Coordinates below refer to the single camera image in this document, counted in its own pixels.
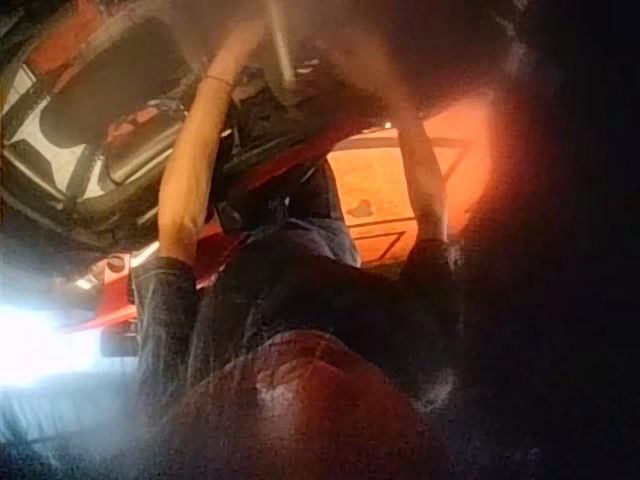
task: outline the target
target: bracelet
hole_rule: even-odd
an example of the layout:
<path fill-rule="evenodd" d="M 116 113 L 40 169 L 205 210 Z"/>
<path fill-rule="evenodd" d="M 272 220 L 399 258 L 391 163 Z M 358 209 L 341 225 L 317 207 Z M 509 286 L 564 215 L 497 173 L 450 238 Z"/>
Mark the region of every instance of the bracelet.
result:
<path fill-rule="evenodd" d="M 202 77 L 203 80 L 217 80 L 219 82 L 224 83 L 226 86 L 228 86 L 229 88 L 233 88 L 233 85 L 231 84 L 231 82 L 229 80 L 225 80 L 224 78 L 221 77 L 216 77 L 215 75 L 210 75 L 208 73 L 205 73 Z"/>

